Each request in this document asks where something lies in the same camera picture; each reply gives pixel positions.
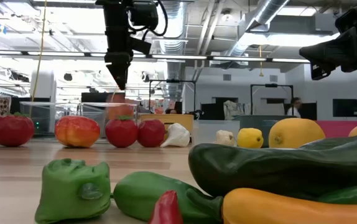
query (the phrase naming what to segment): yellow cable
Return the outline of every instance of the yellow cable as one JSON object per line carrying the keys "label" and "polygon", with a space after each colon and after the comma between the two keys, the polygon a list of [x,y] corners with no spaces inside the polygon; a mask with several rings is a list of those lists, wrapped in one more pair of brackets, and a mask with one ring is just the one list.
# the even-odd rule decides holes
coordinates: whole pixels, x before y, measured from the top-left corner
{"label": "yellow cable", "polygon": [[[37,88],[37,81],[39,79],[39,71],[40,71],[40,63],[42,61],[42,54],[43,54],[43,43],[44,43],[44,29],[45,29],[45,24],[46,24],[46,8],[47,8],[47,0],[44,1],[44,14],[43,14],[43,26],[42,26],[42,38],[40,41],[40,54],[39,54],[39,61],[37,63],[37,71],[36,71],[36,77],[35,77],[35,84],[34,84],[34,90],[32,92],[32,99],[31,101],[35,101],[35,94],[36,94],[36,88]],[[30,107],[29,110],[29,117],[32,117],[32,107]]]}

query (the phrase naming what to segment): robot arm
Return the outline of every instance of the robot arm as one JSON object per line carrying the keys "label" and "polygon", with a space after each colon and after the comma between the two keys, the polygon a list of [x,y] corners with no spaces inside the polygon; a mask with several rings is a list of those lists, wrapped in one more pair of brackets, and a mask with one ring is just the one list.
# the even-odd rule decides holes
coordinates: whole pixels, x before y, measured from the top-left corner
{"label": "robot arm", "polygon": [[343,72],[357,70],[357,7],[339,17],[335,25],[340,32],[337,39],[299,51],[312,64],[313,80],[329,76],[339,66]]}

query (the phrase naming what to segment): yellow lemon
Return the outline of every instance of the yellow lemon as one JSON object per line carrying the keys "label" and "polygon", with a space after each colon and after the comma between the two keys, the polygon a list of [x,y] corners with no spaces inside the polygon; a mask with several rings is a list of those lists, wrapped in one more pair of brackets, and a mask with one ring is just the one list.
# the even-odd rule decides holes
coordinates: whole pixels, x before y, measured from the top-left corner
{"label": "yellow lemon", "polygon": [[239,147],[259,149],[263,145],[264,139],[260,130],[243,128],[238,133],[237,142]]}

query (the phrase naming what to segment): dark green zucchini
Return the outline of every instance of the dark green zucchini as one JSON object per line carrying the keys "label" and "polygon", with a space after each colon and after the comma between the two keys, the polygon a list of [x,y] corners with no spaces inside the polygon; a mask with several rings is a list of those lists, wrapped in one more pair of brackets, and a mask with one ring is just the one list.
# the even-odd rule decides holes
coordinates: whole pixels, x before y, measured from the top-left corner
{"label": "dark green zucchini", "polygon": [[241,187],[317,200],[357,186],[357,136],[315,142],[316,150],[244,149],[199,144],[188,156],[191,173],[208,194],[224,196]]}
{"label": "dark green zucchini", "polygon": [[350,187],[329,192],[319,197],[318,201],[342,205],[357,205],[357,187]]}

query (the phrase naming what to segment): toy bell pepper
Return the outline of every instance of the toy bell pepper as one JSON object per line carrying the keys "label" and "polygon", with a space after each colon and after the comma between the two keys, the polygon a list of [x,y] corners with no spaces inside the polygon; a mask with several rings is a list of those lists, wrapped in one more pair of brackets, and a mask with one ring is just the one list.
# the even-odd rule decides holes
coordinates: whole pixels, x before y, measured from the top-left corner
{"label": "toy bell pepper", "polygon": [[96,217],[111,205],[110,194],[106,163],[86,166],[84,161],[54,160],[43,168],[42,195],[35,221],[48,224]]}
{"label": "toy bell pepper", "polygon": [[166,191],[160,196],[148,224],[183,224],[177,193],[174,190]]}
{"label": "toy bell pepper", "polygon": [[168,190],[177,193],[184,223],[221,223],[223,197],[209,197],[185,182],[153,172],[133,172],[125,176],[116,184],[113,198],[124,214],[148,222],[156,201]]}
{"label": "toy bell pepper", "polygon": [[357,205],[357,187],[336,190],[318,198],[319,202]]}

